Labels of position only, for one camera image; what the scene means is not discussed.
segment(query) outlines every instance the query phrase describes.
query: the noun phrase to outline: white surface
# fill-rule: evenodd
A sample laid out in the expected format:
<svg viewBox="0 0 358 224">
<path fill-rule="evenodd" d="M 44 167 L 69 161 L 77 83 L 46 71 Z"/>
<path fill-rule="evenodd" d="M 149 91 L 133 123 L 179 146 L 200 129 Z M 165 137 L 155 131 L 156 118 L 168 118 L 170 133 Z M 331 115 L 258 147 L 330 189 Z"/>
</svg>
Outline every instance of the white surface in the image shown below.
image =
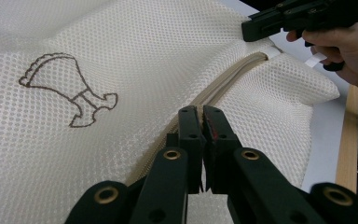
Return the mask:
<svg viewBox="0 0 358 224">
<path fill-rule="evenodd" d="M 257 12 L 254 8 L 248 7 L 240 1 L 222 0 L 221 2 L 246 16 Z M 286 32 L 280 32 L 270 38 L 277 47 L 302 62 L 305 62 L 311 56 L 310 49 L 304 47 L 304 40 L 302 39 L 289 43 L 286 40 Z M 310 127 L 312 151 L 302 184 L 302 189 L 305 191 L 310 191 L 310 187 L 316 183 L 334 183 L 336 181 L 339 143 L 349 87 L 347 82 L 335 73 L 325 71 L 320 64 L 316 65 L 314 69 L 323 73 L 337 85 L 340 97 L 314 106 Z"/>
</svg>

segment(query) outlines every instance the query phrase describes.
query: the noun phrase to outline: brown thread outline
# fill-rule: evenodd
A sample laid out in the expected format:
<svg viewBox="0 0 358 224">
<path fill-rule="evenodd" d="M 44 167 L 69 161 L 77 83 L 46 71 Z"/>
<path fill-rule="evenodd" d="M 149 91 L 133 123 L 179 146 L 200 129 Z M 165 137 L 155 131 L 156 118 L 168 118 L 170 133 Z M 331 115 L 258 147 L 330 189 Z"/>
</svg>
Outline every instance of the brown thread outline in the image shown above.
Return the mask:
<svg viewBox="0 0 358 224">
<path fill-rule="evenodd" d="M 44 59 L 46 59 L 46 58 L 48 58 L 48 57 L 51 57 L 51 58 L 49 58 L 49 59 L 43 61 L 41 64 L 39 64 L 40 61 L 42 61 L 42 60 L 44 60 Z M 85 90 L 83 90 L 83 91 L 81 91 L 80 93 L 78 93 L 78 94 L 77 94 L 75 97 L 73 97 L 72 99 L 69 98 L 68 96 L 62 94 L 61 92 L 56 91 L 56 90 L 54 90 L 54 89 L 52 89 L 52 88 L 49 88 L 49 87 L 44 87 L 44 86 L 31 86 L 31 82 L 32 82 L 32 80 L 34 79 L 34 76 L 36 75 L 36 73 L 37 73 L 46 63 L 48 63 L 48 62 L 50 62 L 50 61 L 57 60 L 57 59 L 72 59 L 72 60 L 74 60 L 74 61 L 75 61 L 75 64 L 76 64 L 76 70 L 77 70 L 78 74 L 80 75 L 80 78 L 81 78 L 83 84 L 86 86 L 86 89 L 85 89 Z M 48 91 L 56 92 L 57 94 L 59 94 L 59 95 L 62 96 L 63 98 L 67 99 L 71 104 L 75 105 L 75 106 L 78 108 L 78 110 L 79 110 L 79 112 L 80 112 L 80 115 L 78 115 L 78 114 L 74 115 L 74 117 L 72 118 L 71 123 L 69 124 L 69 127 L 71 127 L 71 128 L 85 128 L 85 127 L 89 127 L 90 125 L 92 125 L 93 123 L 95 123 L 95 122 L 97 121 L 97 119 L 95 118 L 95 114 L 96 114 L 99 110 L 101 110 L 101 109 L 103 109 L 103 108 L 105 108 L 105 109 L 107 109 L 107 110 L 112 110 L 112 109 L 114 109 L 114 108 L 116 107 L 116 105 L 117 105 L 117 103 L 118 103 L 118 94 L 117 94 L 117 93 L 106 93 L 106 94 L 103 95 L 103 97 L 100 97 L 99 95 L 95 94 L 95 93 L 92 91 L 92 89 L 90 88 L 90 86 L 87 84 L 86 79 L 83 77 L 83 74 L 82 74 L 81 71 L 80 71 L 80 67 L 79 67 L 79 65 L 78 65 L 77 59 L 76 59 L 74 56 L 72 56 L 72 55 L 70 55 L 70 54 L 66 54 L 66 53 L 58 53 L 58 52 L 57 52 L 57 53 L 44 54 L 44 55 L 42 55 L 41 57 L 37 58 L 33 63 L 31 63 L 30 67 L 27 69 L 27 71 L 25 72 L 24 76 L 19 79 L 19 84 L 22 85 L 22 86 L 24 86 L 24 87 L 26 87 L 26 88 L 35 88 L 35 89 L 42 89 L 42 90 L 48 90 Z M 98 98 L 98 99 L 100 99 L 100 100 L 105 100 L 105 101 L 107 100 L 107 96 L 109 96 L 109 95 L 114 95 L 114 96 L 115 96 L 115 104 L 114 104 L 112 107 L 109 107 L 109 106 L 100 106 L 100 107 L 98 107 L 98 106 L 94 105 L 90 100 L 88 100 L 88 99 L 83 95 L 83 94 L 84 94 L 85 92 L 87 92 L 87 91 L 89 91 L 94 97 L 96 97 L 96 98 Z M 89 123 L 89 124 L 87 124 L 87 125 L 74 126 L 75 120 L 76 120 L 77 118 L 80 118 L 80 119 L 81 119 L 81 118 L 83 118 L 83 116 L 84 116 L 84 112 L 83 112 L 81 106 L 80 106 L 78 103 L 75 102 L 75 100 L 76 100 L 78 97 L 80 97 L 80 96 L 81 96 L 88 104 L 90 104 L 92 107 L 94 107 L 95 110 L 94 110 L 94 112 L 92 113 L 92 122 L 91 122 L 91 123 Z"/>
</svg>

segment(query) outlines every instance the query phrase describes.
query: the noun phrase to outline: brass ring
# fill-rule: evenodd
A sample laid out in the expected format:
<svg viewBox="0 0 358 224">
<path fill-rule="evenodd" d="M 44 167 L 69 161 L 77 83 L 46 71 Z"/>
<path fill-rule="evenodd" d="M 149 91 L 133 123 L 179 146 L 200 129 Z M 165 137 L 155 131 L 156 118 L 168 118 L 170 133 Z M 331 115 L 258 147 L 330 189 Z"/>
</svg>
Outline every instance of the brass ring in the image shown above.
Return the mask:
<svg viewBox="0 0 358 224">
<path fill-rule="evenodd" d="M 340 189 L 333 189 L 330 187 L 324 188 L 324 196 L 333 203 L 342 206 L 353 205 L 353 199 Z"/>
<path fill-rule="evenodd" d="M 118 190 L 112 186 L 104 187 L 99 189 L 95 195 L 94 200 L 96 203 L 106 204 L 114 201 L 118 196 Z"/>
<path fill-rule="evenodd" d="M 176 150 L 168 150 L 164 153 L 164 157 L 167 160 L 174 161 L 180 158 L 180 152 Z"/>
<path fill-rule="evenodd" d="M 249 161 L 256 161 L 260 158 L 260 156 L 251 151 L 251 150 L 244 150 L 241 155 L 245 158 L 245 159 L 248 159 Z"/>
</svg>

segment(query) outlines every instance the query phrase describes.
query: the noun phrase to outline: mesh laundry bag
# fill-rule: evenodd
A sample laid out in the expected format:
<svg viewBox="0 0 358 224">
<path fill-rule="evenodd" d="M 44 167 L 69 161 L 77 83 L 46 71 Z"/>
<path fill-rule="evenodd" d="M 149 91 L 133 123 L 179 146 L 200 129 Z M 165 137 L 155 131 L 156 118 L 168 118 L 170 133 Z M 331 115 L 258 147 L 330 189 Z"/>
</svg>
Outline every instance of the mesh laundry bag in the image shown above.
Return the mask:
<svg viewBox="0 0 358 224">
<path fill-rule="evenodd" d="M 190 104 L 300 186 L 312 105 L 337 88 L 243 42 L 246 20 L 208 0 L 0 0 L 0 223 L 63 223 L 92 185 L 131 184 Z M 189 223 L 230 221 L 225 196 L 189 197 Z"/>
</svg>

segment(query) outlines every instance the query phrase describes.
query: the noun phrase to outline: embroidered logo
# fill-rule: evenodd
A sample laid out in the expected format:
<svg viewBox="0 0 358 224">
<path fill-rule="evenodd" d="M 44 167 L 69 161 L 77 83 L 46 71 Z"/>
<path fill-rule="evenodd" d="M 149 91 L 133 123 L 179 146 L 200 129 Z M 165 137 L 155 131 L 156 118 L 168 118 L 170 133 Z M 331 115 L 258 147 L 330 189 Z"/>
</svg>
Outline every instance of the embroidered logo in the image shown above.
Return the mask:
<svg viewBox="0 0 358 224">
<path fill-rule="evenodd" d="M 90 126 L 96 121 L 95 114 L 99 110 L 115 108 L 118 100 L 117 93 L 106 93 L 102 97 L 95 94 L 81 74 L 76 58 L 66 53 L 39 57 L 19 83 L 26 88 L 54 91 L 76 105 L 79 113 L 72 118 L 71 128 Z"/>
</svg>

